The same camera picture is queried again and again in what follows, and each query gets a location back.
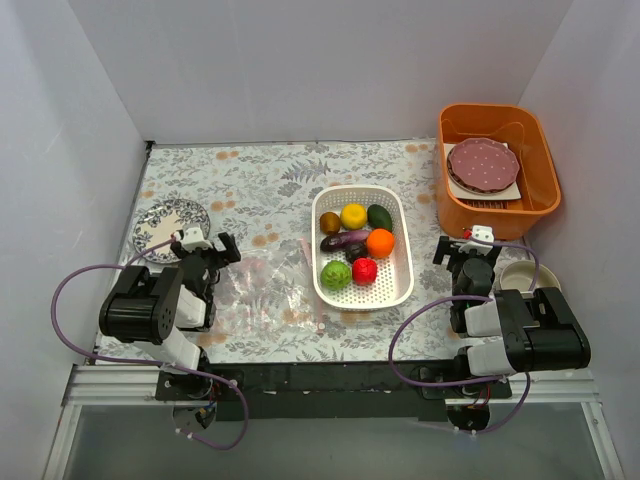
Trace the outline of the white perforated plastic basket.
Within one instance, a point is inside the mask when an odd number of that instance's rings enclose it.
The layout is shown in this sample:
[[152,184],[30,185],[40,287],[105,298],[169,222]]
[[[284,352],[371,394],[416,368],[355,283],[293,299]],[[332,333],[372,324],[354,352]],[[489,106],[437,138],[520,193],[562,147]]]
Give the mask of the white perforated plastic basket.
[[340,310],[395,307],[414,288],[400,198],[374,185],[335,186],[312,203],[311,261],[320,299]]

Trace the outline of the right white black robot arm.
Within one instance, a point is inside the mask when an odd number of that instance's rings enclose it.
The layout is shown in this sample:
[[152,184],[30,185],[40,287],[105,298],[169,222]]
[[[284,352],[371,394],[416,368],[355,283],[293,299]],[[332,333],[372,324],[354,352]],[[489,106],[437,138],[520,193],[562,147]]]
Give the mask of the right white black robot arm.
[[[533,277],[523,292],[493,288],[503,248],[524,250],[534,260]],[[589,365],[589,340],[560,289],[538,285],[540,262],[531,248],[496,241],[488,233],[470,233],[465,240],[442,236],[433,263],[442,262],[451,273],[452,329],[462,336],[493,340],[461,349],[441,371],[421,367],[410,376],[413,385],[454,388],[471,398],[496,377]]]

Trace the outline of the purple eggplant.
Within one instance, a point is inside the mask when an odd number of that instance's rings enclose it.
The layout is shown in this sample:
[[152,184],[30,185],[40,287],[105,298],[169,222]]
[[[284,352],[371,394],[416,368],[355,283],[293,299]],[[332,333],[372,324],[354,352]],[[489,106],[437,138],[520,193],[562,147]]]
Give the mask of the purple eggplant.
[[326,236],[320,243],[320,250],[331,253],[346,247],[365,242],[370,235],[367,230],[350,230]]

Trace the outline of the red apple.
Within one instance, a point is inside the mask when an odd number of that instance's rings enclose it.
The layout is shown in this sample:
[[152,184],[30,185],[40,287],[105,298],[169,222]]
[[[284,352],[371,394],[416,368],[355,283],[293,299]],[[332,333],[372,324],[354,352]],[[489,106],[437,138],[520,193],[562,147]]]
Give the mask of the red apple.
[[356,285],[368,286],[375,282],[377,263],[371,258],[360,258],[352,264],[352,280]]

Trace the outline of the yellow fruit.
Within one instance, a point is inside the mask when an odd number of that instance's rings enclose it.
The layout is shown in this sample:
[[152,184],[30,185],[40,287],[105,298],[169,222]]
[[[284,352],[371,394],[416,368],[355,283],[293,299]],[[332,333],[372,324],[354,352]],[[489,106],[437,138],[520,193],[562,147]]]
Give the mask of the yellow fruit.
[[367,209],[357,203],[346,205],[340,214],[342,226],[347,230],[358,230],[367,224]]

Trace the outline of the white square plate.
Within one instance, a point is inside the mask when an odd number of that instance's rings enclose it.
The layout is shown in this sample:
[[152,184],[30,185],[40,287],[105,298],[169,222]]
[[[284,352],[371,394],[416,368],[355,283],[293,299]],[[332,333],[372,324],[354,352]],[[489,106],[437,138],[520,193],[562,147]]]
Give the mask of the white square plate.
[[[446,143],[444,146],[446,169],[447,169],[447,154],[449,153],[449,151],[454,145],[455,144]],[[521,198],[520,191],[517,187],[517,182],[512,184],[506,190],[499,193],[479,194],[473,191],[465,190],[462,187],[460,187],[458,184],[456,184],[450,177],[448,173],[448,169],[447,169],[447,175],[448,175],[449,188],[453,196],[459,200],[511,201],[511,200],[519,200]]]

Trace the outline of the green avocado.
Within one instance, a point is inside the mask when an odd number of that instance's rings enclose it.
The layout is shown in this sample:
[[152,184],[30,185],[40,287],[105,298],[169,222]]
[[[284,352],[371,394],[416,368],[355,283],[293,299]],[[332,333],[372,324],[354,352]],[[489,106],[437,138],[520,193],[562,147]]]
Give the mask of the green avocado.
[[372,204],[367,209],[367,220],[369,226],[375,229],[393,231],[393,220],[389,211],[381,205]]

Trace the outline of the orange plastic tub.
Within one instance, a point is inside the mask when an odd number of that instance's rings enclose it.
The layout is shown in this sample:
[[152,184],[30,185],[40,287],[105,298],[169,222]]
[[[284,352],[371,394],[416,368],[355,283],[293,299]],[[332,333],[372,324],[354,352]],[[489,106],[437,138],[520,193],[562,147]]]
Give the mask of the orange plastic tub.
[[[516,200],[461,200],[448,184],[447,144],[468,138],[505,143],[515,154],[520,171]],[[500,240],[517,240],[560,204],[561,190],[543,129],[529,111],[514,105],[457,103],[439,114],[433,164],[437,217],[443,232],[459,237],[472,226],[493,228]]]

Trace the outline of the orange fruit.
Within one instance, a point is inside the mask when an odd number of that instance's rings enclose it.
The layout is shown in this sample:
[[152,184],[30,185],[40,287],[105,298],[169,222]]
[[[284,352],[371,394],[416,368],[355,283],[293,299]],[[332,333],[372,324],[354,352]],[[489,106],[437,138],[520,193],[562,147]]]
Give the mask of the orange fruit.
[[375,229],[368,235],[366,247],[371,257],[377,259],[387,258],[395,247],[395,237],[386,229]]

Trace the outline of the clear zip top bag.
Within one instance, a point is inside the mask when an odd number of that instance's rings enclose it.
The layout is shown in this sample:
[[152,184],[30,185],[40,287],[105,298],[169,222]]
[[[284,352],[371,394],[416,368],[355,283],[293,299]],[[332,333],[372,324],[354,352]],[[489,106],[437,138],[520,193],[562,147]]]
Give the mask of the clear zip top bag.
[[242,252],[241,261],[219,275],[211,331],[259,338],[317,332],[321,305],[308,247],[305,240],[294,239]]

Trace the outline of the aluminium frame rail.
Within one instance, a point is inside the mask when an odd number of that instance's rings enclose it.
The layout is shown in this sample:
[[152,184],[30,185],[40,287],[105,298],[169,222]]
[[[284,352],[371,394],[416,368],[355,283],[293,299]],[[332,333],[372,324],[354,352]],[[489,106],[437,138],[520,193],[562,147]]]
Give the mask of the aluminium frame rail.
[[[187,401],[155,398],[159,370],[140,365],[75,366],[63,394],[62,413],[44,477],[61,479],[84,406],[188,406]],[[526,404],[577,403],[581,406],[604,477],[625,474],[604,417],[601,395],[590,371],[538,372]]]

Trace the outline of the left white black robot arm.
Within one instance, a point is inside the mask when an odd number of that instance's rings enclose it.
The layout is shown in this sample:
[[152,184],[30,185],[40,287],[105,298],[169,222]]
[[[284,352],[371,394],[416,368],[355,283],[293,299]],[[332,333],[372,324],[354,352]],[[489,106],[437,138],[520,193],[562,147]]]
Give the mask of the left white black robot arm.
[[211,329],[220,271],[241,260],[234,236],[223,232],[218,239],[221,250],[196,226],[174,232],[170,250],[178,265],[158,274],[144,266],[125,267],[99,314],[102,334],[168,364],[168,385],[193,400],[213,400],[221,390],[204,369],[207,354],[185,336],[187,331]]

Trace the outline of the green custard apple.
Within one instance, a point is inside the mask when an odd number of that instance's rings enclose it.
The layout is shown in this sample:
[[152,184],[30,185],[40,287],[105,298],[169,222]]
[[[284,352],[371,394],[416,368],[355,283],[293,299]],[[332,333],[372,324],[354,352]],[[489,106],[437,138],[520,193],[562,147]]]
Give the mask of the green custard apple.
[[321,271],[321,284],[332,291],[345,288],[352,279],[351,268],[344,262],[332,260]]

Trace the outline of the blue floral plate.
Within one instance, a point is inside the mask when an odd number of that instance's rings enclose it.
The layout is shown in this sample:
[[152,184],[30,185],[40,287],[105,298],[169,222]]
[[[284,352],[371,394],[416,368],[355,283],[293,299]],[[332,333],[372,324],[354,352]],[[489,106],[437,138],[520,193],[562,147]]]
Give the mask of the blue floral plate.
[[198,224],[205,237],[209,235],[210,219],[199,203],[181,198],[161,201],[146,210],[135,224],[133,246],[141,254],[191,224]]

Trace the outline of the floral tablecloth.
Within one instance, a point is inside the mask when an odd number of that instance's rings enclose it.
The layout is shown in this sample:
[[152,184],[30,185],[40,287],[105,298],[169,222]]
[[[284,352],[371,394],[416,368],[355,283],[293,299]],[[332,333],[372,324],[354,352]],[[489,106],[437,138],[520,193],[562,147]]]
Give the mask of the floral tablecloth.
[[164,200],[199,203],[211,234],[236,237],[241,253],[285,240],[311,239],[311,205],[330,186],[371,184],[401,200],[414,265],[414,289],[402,304],[376,312],[321,305],[315,333],[259,338],[191,333],[210,360],[229,362],[449,359],[463,345],[442,298],[448,271],[433,263],[440,236],[431,139],[204,148],[154,148],[132,216]]

